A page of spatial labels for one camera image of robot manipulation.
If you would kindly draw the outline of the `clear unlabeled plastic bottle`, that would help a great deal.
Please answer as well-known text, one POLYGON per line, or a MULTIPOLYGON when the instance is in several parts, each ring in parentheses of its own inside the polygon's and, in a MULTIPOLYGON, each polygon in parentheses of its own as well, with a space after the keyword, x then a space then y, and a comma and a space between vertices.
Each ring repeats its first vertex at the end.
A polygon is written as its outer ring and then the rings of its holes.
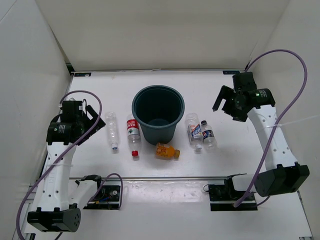
POLYGON ((119 149, 120 142, 116 114, 112 111, 107 112, 105 114, 105 123, 109 146, 113 151, 116 152, 119 149))

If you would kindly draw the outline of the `red label water bottle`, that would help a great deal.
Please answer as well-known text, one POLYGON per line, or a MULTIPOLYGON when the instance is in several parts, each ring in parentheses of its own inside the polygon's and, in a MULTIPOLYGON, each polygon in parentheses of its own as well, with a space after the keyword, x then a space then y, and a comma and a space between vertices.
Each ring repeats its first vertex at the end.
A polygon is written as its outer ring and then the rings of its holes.
POLYGON ((141 149, 141 135, 138 121, 132 114, 126 119, 126 132, 128 147, 133 158, 138 158, 141 149))

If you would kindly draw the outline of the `white blue label bottle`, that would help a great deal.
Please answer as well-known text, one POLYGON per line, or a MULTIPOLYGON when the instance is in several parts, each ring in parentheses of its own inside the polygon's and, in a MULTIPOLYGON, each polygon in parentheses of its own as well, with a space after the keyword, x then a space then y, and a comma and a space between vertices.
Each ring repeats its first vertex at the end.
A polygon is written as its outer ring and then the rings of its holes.
POLYGON ((185 124, 187 127, 189 144, 196 152, 199 152, 202 149, 204 137, 198 115, 196 113, 188 113, 185 117, 185 124))

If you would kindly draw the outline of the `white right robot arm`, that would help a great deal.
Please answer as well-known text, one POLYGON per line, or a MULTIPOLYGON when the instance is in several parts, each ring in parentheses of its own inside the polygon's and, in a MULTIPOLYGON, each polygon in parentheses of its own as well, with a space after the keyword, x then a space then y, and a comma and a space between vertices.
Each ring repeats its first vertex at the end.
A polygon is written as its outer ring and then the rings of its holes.
POLYGON ((252 72, 239 72, 232 77, 233 88, 222 86, 212 107, 234 121, 250 120, 256 130, 265 156, 265 171, 259 173, 252 190, 261 197, 296 192, 309 177, 307 165, 300 165, 291 152, 278 120, 275 100, 267 88, 258 89, 252 72))

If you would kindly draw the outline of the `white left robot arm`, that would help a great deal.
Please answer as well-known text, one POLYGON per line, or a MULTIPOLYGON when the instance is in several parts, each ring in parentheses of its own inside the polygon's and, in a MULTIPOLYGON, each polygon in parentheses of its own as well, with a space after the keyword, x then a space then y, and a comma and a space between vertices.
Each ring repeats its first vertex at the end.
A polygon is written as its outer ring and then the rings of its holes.
POLYGON ((69 196, 69 179, 76 147, 106 124, 86 100, 65 100, 61 113, 47 130, 47 166, 43 175, 41 195, 27 222, 41 232, 71 232, 78 230, 81 209, 90 198, 100 200, 105 188, 97 175, 84 179, 76 192, 69 196))

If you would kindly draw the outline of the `dark teal plastic bin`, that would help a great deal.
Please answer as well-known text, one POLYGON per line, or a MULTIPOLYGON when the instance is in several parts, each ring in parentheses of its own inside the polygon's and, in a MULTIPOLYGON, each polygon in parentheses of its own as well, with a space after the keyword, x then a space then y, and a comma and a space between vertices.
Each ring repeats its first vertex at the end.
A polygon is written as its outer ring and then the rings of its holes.
POLYGON ((131 111, 141 126, 145 140, 151 144, 169 143, 185 112, 182 95, 172 87, 150 85, 133 98, 131 111))

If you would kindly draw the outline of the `black corner label plate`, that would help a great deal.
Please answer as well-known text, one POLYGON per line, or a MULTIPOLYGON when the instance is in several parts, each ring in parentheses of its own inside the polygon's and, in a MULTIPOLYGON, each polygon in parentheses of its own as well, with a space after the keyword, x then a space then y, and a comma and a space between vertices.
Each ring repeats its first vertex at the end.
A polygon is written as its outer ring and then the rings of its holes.
POLYGON ((224 75, 236 75, 236 74, 239 74, 240 71, 239 70, 223 70, 222 73, 224 75))

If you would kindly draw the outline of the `dark blue label bottle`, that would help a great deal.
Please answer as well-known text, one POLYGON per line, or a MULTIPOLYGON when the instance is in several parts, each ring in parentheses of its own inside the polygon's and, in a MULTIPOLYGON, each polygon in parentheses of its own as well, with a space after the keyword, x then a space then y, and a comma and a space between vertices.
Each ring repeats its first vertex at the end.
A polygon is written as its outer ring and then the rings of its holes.
POLYGON ((208 151, 213 151, 217 148, 218 143, 215 138, 212 127, 207 123, 206 120, 201 121, 201 131, 203 135, 203 144, 208 151))

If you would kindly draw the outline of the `black left corner label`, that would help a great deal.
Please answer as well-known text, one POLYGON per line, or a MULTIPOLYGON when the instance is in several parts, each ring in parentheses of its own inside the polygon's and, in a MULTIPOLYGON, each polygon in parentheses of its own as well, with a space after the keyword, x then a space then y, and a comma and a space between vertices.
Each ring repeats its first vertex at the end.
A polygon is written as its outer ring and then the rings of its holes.
POLYGON ((73 76, 74 77, 90 77, 91 73, 90 72, 80 72, 80 73, 75 73, 73 76))

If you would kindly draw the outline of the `orange juice bottle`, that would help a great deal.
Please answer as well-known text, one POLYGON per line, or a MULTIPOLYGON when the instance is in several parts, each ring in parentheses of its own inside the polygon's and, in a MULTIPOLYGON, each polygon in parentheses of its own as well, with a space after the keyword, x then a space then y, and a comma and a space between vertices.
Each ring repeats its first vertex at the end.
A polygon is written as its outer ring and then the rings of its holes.
POLYGON ((158 142, 155 155, 161 159, 178 159, 180 157, 180 151, 171 145, 158 142))

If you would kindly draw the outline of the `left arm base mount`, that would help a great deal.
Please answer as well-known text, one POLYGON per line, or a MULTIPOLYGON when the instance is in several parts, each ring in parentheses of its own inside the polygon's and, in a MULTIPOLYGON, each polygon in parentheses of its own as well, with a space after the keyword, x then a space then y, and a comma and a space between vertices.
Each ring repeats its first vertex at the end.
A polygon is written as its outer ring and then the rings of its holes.
POLYGON ((112 179, 103 184, 102 189, 84 210, 119 210, 122 201, 122 184, 120 180, 112 179))

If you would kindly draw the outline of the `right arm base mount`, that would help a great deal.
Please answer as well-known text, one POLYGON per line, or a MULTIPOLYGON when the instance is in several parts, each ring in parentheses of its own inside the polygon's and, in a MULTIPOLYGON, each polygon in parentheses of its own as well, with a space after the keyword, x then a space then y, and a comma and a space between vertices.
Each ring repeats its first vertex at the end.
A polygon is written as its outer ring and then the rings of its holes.
POLYGON ((234 203, 240 199, 244 191, 236 191, 226 184, 206 184, 203 186, 205 193, 209 195, 211 212, 236 212, 236 211, 257 211, 257 202, 255 195, 250 193, 249 196, 238 206, 234 203))

